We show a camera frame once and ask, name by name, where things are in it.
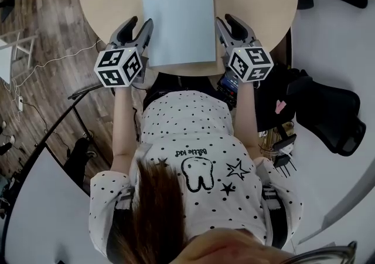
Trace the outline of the light blue board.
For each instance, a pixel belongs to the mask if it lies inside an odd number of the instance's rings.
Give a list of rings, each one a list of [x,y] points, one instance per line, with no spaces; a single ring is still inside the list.
[[[152,67],[214,62],[214,0],[142,0],[154,23],[148,45]]]

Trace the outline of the black phone with blue screen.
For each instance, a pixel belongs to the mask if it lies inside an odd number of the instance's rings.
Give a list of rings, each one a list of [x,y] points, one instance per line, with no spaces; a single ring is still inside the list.
[[[217,82],[217,89],[225,95],[227,101],[229,101],[232,105],[236,105],[238,77],[233,71],[229,69],[226,70],[226,72]]]

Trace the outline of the eyeglasses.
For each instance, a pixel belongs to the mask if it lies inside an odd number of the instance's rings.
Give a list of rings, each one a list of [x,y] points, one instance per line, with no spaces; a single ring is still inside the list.
[[[347,246],[328,246],[295,255],[281,264],[354,264],[357,242]]]

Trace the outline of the person's right forearm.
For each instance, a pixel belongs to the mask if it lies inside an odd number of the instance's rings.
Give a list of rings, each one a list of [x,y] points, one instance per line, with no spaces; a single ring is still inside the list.
[[[245,146],[252,160],[261,157],[252,83],[240,83],[238,86],[234,136]]]

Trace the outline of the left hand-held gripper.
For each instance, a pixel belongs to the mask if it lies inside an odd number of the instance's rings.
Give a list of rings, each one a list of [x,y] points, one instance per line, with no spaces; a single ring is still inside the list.
[[[104,87],[129,87],[144,82],[148,58],[143,52],[149,45],[154,22],[149,18],[138,32],[133,43],[133,30],[138,17],[123,22],[111,35],[110,43],[98,54],[94,72]]]

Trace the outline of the black trousers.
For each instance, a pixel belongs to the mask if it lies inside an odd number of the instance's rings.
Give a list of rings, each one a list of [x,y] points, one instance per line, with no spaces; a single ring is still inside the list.
[[[199,91],[216,99],[224,101],[224,95],[218,92],[213,87],[207,76],[189,77],[158,73],[158,76],[153,85],[146,90],[146,96],[143,101],[143,111],[145,111],[153,101],[170,92],[187,90]]]

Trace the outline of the white polka dot shirt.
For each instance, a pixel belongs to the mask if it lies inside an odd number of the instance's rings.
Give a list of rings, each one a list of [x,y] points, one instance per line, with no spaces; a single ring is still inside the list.
[[[272,161],[252,160],[235,138],[228,107],[197,91],[153,101],[129,174],[99,172],[90,190],[90,237],[114,264],[168,264],[215,228],[282,248],[303,209]]]

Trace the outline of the cardboard box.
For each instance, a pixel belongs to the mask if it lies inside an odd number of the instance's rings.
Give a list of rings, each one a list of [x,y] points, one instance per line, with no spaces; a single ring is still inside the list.
[[[270,160],[274,160],[275,151],[273,151],[273,145],[276,142],[280,141],[282,138],[285,138],[286,136],[290,136],[292,134],[295,134],[294,123],[292,121],[284,123],[281,126],[272,128],[270,130],[263,131],[262,133],[260,133],[260,142],[258,144],[261,153]]]

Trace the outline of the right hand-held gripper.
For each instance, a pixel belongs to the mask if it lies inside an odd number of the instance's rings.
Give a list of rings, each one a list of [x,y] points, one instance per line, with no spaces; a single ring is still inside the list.
[[[255,40],[253,29],[244,21],[231,14],[224,18],[230,30],[219,17],[215,18],[215,27],[220,43],[230,55],[227,66],[243,83],[265,80],[274,66],[270,54]],[[236,47],[237,40],[245,44]]]

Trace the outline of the person's left forearm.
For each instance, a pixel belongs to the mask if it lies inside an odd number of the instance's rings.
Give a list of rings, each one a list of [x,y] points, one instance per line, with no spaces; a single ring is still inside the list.
[[[111,171],[129,174],[138,147],[130,87],[115,89]]]

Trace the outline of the white stool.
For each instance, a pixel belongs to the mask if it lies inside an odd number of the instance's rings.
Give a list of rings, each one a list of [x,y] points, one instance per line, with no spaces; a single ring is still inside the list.
[[[0,35],[0,79],[11,84],[12,65],[22,59],[27,59],[25,71],[32,67],[32,55],[39,30],[29,36],[24,36],[26,29],[18,29]]]

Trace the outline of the black router with antennas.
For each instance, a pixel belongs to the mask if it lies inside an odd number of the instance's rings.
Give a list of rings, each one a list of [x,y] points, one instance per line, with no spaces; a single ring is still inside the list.
[[[295,143],[296,134],[292,134],[290,136],[286,136],[282,138],[280,141],[276,142],[273,145],[273,151],[275,151],[275,158],[274,158],[274,167],[276,170],[280,171],[285,178],[290,178],[296,172],[296,167],[293,163],[293,156],[286,155],[279,153],[279,149],[285,147],[288,144]]]

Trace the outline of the black-framed white board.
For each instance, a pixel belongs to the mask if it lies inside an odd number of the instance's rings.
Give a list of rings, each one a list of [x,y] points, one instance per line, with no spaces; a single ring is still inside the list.
[[[100,84],[69,99],[70,107],[36,145],[12,189],[0,245],[2,264],[110,264],[88,234],[89,196],[65,173],[47,140],[70,113],[89,130],[76,109]]]

